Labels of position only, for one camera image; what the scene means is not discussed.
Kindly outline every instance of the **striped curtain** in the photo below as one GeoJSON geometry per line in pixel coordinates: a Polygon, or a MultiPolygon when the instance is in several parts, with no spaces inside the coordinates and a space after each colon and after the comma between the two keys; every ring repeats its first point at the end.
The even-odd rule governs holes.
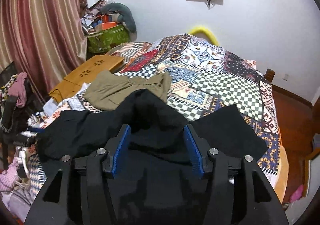
{"type": "Polygon", "coordinates": [[[85,60],[85,8],[86,0],[0,0],[0,72],[15,61],[42,99],[85,60]]]}

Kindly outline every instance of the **pink cloth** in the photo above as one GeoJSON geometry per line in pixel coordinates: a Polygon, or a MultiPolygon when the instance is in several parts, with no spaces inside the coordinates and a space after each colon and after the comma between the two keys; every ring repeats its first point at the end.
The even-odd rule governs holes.
{"type": "Polygon", "coordinates": [[[24,87],[24,80],[27,76],[27,73],[19,73],[17,80],[8,89],[9,96],[18,97],[17,107],[24,107],[27,102],[26,88],[24,87]]]}
{"type": "Polygon", "coordinates": [[[0,173],[0,191],[11,191],[13,185],[19,180],[17,174],[18,159],[13,158],[12,164],[9,165],[8,170],[4,170],[0,173]]]}
{"type": "Polygon", "coordinates": [[[298,201],[302,197],[303,184],[298,187],[298,189],[291,195],[289,202],[293,203],[298,201]]]}

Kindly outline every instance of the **colorful fabric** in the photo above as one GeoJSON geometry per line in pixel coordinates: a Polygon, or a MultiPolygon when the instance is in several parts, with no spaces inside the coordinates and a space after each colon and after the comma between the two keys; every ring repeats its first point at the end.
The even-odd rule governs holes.
{"type": "Polygon", "coordinates": [[[240,113],[262,120],[263,104],[259,87],[235,75],[204,73],[197,75],[192,87],[208,94],[218,94],[226,106],[236,104],[240,113]]]}
{"type": "Polygon", "coordinates": [[[10,80],[0,88],[0,104],[3,101],[6,101],[8,98],[8,90],[12,86],[12,84],[16,81],[18,74],[12,75],[10,80]]]}
{"type": "Polygon", "coordinates": [[[132,43],[122,43],[121,45],[113,48],[109,55],[124,57],[124,64],[127,66],[132,63],[135,58],[146,53],[151,43],[148,42],[132,42],[132,43]]]}
{"type": "Polygon", "coordinates": [[[12,163],[9,164],[8,170],[0,173],[0,191],[11,191],[13,189],[15,182],[19,180],[17,167],[18,159],[14,157],[12,163]]]}
{"type": "Polygon", "coordinates": [[[8,89],[9,96],[18,97],[17,107],[22,108],[27,102],[26,88],[24,87],[25,79],[27,78],[27,73],[19,73],[16,81],[8,89]]]}
{"type": "Polygon", "coordinates": [[[41,128],[46,128],[47,126],[49,126],[53,121],[55,121],[60,116],[60,113],[63,110],[71,110],[71,107],[69,106],[68,102],[59,106],[58,109],[49,118],[47,118],[44,121],[44,124],[41,126],[41,128]]]}
{"type": "Polygon", "coordinates": [[[47,176],[43,171],[43,168],[39,160],[39,156],[37,154],[34,154],[29,157],[28,170],[30,173],[29,191],[31,197],[35,199],[45,180],[47,180],[47,176]]]}
{"type": "Polygon", "coordinates": [[[256,83],[259,83],[259,81],[270,83],[246,61],[229,51],[226,51],[223,58],[223,70],[225,73],[235,74],[256,83]]]}
{"type": "Polygon", "coordinates": [[[124,68],[121,73],[129,71],[139,71],[143,66],[149,63],[149,61],[158,53],[158,50],[146,52],[137,57],[128,67],[124,68]]]}
{"type": "MultiPolygon", "coordinates": [[[[255,61],[242,60],[222,47],[187,34],[166,37],[149,46],[148,52],[158,52],[146,65],[141,63],[145,57],[139,58],[146,50],[143,53],[141,48],[129,50],[123,47],[121,53],[127,53],[127,61],[133,66],[138,64],[142,68],[131,68],[115,75],[148,79],[157,73],[168,72],[172,84],[167,104],[186,119],[193,121],[236,104],[243,119],[268,145],[258,165],[275,185],[280,154],[276,109],[272,87],[263,74],[255,70],[255,61]]],[[[101,112],[83,98],[84,92],[75,96],[74,103],[93,113],[101,112]]]]}

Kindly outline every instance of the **orange box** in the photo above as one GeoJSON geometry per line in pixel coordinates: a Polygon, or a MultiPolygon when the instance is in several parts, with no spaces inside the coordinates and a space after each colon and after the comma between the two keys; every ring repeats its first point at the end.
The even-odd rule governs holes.
{"type": "Polygon", "coordinates": [[[102,23],[110,23],[108,15],[102,15],[101,20],[102,20],[102,23]]]}
{"type": "Polygon", "coordinates": [[[98,33],[100,31],[107,30],[107,29],[115,27],[117,25],[118,25],[118,23],[116,23],[116,22],[102,23],[100,25],[97,25],[95,27],[95,30],[98,33]]]}

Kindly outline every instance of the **wall outlet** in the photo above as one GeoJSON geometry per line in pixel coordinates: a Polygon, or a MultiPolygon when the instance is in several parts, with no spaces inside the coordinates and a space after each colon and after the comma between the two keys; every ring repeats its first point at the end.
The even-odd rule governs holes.
{"type": "Polygon", "coordinates": [[[289,74],[286,73],[282,79],[284,79],[285,81],[287,81],[288,78],[289,78],[289,74]]]}

